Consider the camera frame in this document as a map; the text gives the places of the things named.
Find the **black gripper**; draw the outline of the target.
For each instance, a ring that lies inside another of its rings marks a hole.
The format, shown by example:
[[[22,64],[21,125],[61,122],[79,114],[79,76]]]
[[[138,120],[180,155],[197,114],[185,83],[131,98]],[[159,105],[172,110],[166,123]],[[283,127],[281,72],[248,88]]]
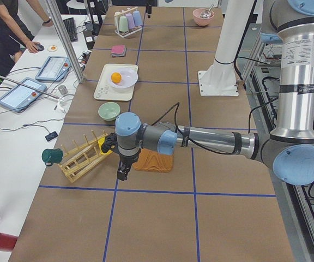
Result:
[[[126,181],[128,179],[128,174],[134,163],[138,161],[140,155],[140,150],[131,156],[123,155],[119,153],[119,167],[117,170],[117,179]]]

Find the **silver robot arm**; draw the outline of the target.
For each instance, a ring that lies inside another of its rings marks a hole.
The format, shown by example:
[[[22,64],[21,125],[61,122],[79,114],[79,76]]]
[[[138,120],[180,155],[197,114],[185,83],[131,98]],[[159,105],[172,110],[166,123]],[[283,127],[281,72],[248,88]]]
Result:
[[[282,181],[314,181],[314,1],[264,1],[262,41],[282,41],[275,128],[268,134],[214,132],[157,120],[142,123],[132,112],[116,118],[113,145],[120,157],[117,177],[125,181],[141,149],[172,155],[176,146],[263,163]]]

